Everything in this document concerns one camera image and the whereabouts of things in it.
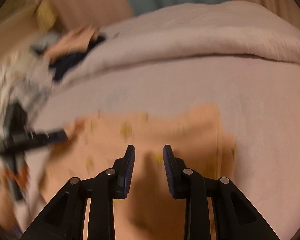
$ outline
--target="orange cloth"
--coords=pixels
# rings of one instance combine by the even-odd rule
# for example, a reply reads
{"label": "orange cloth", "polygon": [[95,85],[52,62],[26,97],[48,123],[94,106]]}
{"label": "orange cloth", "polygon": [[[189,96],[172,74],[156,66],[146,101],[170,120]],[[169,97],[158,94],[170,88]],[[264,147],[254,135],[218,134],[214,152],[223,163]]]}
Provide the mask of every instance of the orange cloth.
{"label": "orange cloth", "polygon": [[125,200],[114,200],[118,239],[182,239],[185,200],[174,200],[169,193],[162,159],[165,144],[171,145],[188,168],[209,178],[223,175],[233,180],[236,141],[234,136],[223,134],[214,104],[175,118],[99,113],[66,131],[76,136],[52,151],[41,186],[46,201],[71,177],[94,177],[123,157],[128,144],[136,148],[130,193]]}
{"label": "orange cloth", "polygon": [[74,29],[64,35],[56,44],[50,46],[44,53],[44,57],[53,63],[59,57],[72,52],[86,52],[91,39],[96,39],[99,34],[99,28],[83,26]]}

